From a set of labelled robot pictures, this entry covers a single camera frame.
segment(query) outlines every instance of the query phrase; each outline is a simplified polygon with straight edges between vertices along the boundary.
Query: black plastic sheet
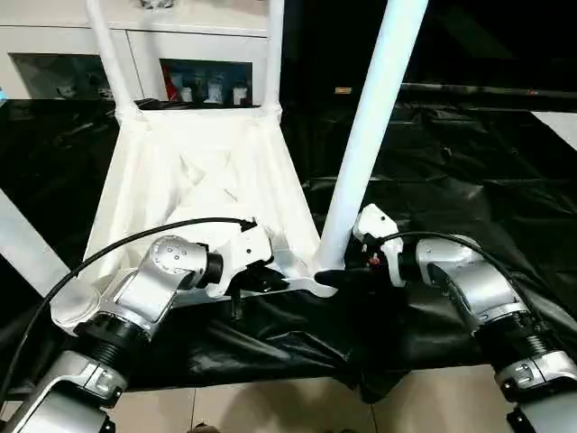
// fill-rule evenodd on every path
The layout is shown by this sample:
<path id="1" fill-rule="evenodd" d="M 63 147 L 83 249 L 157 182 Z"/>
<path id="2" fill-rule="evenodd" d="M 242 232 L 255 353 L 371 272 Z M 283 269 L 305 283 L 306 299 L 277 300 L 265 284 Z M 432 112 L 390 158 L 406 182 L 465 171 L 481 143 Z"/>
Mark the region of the black plastic sheet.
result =
<path id="1" fill-rule="evenodd" d="M 154 101 L 145 108 L 181 108 Z M 283 132 L 319 229 L 340 166 L 353 110 L 287 109 Z M 8 103 L 0 109 L 0 187 L 68 265 L 83 253 L 118 127 L 110 105 L 69 101 Z M 519 285 L 577 357 L 577 151 L 525 111 L 398 104 L 375 165 L 366 203 L 402 229 L 468 235 L 513 271 Z M 0 269 L 17 306 L 2 303 L 14 327 L 37 301 L 14 270 Z M 307 292 L 172 311 L 133 389 L 330 375 L 361 385 L 374 401 L 416 368 L 484 359 L 437 290 L 411 284 Z M 0 368 L 16 332 L 0 332 Z M 48 318 L 25 359 L 46 364 L 64 337 Z M 23 363 L 20 382 L 41 368 Z"/>

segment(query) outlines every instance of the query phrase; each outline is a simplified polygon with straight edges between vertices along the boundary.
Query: glass cabinet door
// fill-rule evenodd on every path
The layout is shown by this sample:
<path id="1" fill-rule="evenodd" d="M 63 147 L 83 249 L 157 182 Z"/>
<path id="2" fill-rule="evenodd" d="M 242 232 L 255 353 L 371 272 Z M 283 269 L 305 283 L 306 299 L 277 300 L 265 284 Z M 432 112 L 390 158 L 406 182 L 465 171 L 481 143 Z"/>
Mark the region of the glass cabinet door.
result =
<path id="1" fill-rule="evenodd" d="M 201 106 L 259 106 L 266 37 L 128 32 L 145 97 Z"/>
<path id="2" fill-rule="evenodd" d="M 32 99 L 113 99 L 98 56 L 31 53 L 9 56 Z"/>
<path id="3" fill-rule="evenodd" d="M 112 31 L 134 99 L 142 88 L 125 31 Z M 0 88 L 11 99 L 110 99 L 91 29 L 0 27 Z"/>
<path id="4" fill-rule="evenodd" d="M 252 64 L 160 59 L 168 100 L 199 106 L 252 106 Z"/>

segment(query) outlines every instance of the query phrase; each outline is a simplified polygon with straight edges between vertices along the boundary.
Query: black cable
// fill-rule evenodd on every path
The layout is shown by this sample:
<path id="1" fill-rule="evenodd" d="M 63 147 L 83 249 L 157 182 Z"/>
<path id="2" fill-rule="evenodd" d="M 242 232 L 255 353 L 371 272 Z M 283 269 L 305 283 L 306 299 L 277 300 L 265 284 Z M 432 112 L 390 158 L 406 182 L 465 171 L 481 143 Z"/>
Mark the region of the black cable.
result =
<path id="1" fill-rule="evenodd" d="M 20 360 L 20 355 L 22 354 L 22 350 L 24 348 L 24 345 L 26 344 L 26 341 L 28 340 L 28 337 L 30 336 L 32 328 L 34 327 L 34 325 L 38 321 L 38 318 L 41 316 L 44 309 L 46 309 L 46 307 L 48 307 L 48 305 L 50 304 L 50 301 L 56 295 L 58 295 L 60 290 L 62 290 L 62 288 L 66 285 L 67 282 L 72 280 L 73 277 L 78 275 L 79 272 L 81 272 L 82 270 L 87 268 L 90 264 L 94 263 L 96 260 L 102 258 L 103 256 L 107 255 L 108 253 L 115 250 L 116 248 L 119 248 L 123 245 L 129 244 L 130 242 L 136 241 L 138 239 L 142 239 L 143 237 L 155 235 L 155 234 L 160 233 L 160 232 L 165 232 L 165 231 L 171 230 L 173 228 L 178 228 L 178 227 L 182 227 L 182 226 L 193 226 L 196 224 L 204 224 L 204 223 L 239 224 L 241 226 L 242 230 L 246 230 L 246 229 L 254 226 L 253 222 L 246 221 L 243 219 L 227 218 L 227 217 L 209 217 L 209 218 L 187 219 L 185 221 L 178 221 L 177 223 L 166 224 L 165 226 L 154 227 L 154 228 L 151 228 L 149 230 L 144 230 L 143 232 L 127 236 L 124 239 L 121 239 L 120 241 L 116 241 L 113 244 L 108 245 L 107 247 L 103 248 L 102 250 L 100 250 L 97 253 L 88 257 L 84 262 L 82 262 L 79 266 L 77 266 L 72 271 L 70 271 L 64 278 L 62 278 L 62 280 L 60 280 L 52 289 L 50 289 L 50 291 L 48 292 L 46 297 L 42 300 L 42 302 L 40 303 L 40 305 L 38 306 L 38 308 L 34 312 L 32 318 L 30 319 L 30 322 L 28 323 L 28 326 L 24 330 L 24 333 L 22 335 L 20 343 L 18 343 L 18 346 L 16 347 L 16 350 L 15 350 L 14 355 L 12 357 L 12 361 L 10 362 L 10 365 L 8 366 L 8 371 L 6 372 L 6 375 L 5 375 L 4 379 L 2 380 L 2 387 L 0 388 L 0 409 L 2 407 L 4 407 L 4 403 L 5 403 L 8 391 L 10 389 L 10 384 L 12 382 L 12 378 L 13 378 L 14 372 L 16 370 L 16 365 L 18 365 L 18 361 Z"/>

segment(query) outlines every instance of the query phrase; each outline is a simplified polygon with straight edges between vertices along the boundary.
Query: floor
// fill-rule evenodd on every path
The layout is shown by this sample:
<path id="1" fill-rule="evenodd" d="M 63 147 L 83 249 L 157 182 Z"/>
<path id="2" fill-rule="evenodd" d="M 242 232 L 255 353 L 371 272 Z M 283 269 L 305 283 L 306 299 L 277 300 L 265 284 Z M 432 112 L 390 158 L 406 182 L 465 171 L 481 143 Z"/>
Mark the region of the floor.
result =
<path id="1" fill-rule="evenodd" d="M 223 433 L 506 433 L 510 409 L 482 365 L 413 372 L 374 405 L 321 378 L 126 393 L 111 418 L 119 433 L 185 433 L 199 422 Z"/>

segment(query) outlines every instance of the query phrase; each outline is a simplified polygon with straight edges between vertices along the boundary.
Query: white metal pole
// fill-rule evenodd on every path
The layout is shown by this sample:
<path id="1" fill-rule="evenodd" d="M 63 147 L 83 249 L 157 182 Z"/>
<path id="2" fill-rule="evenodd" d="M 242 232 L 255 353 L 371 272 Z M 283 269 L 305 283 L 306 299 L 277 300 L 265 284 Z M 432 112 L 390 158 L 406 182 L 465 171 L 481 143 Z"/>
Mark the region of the white metal pole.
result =
<path id="1" fill-rule="evenodd" d="M 122 120 L 123 115 L 140 113 L 136 104 L 134 103 L 124 74 L 116 55 L 116 48 L 112 41 L 112 36 L 100 6 L 99 0 L 87 0 L 87 12 L 90 25 L 96 35 L 98 42 L 98 50 L 100 51 L 100 59 L 105 68 L 108 84 L 114 95 L 116 102 L 117 119 Z"/>
<path id="2" fill-rule="evenodd" d="M 280 65 L 282 62 L 282 27 L 284 24 L 285 1 L 269 1 L 269 39 L 267 74 L 264 89 L 263 108 L 268 112 L 280 109 Z"/>
<path id="3" fill-rule="evenodd" d="M 0 189 L 0 254 L 43 297 L 69 268 Z M 98 306 L 99 293 L 73 279 L 50 303 L 53 321 L 71 330 Z"/>
<path id="4" fill-rule="evenodd" d="M 427 3 L 428 0 L 389 0 L 387 3 L 334 187 L 321 244 L 316 252 L 319 269 L 343 267 L 344 251 L 361 208 Z"/>

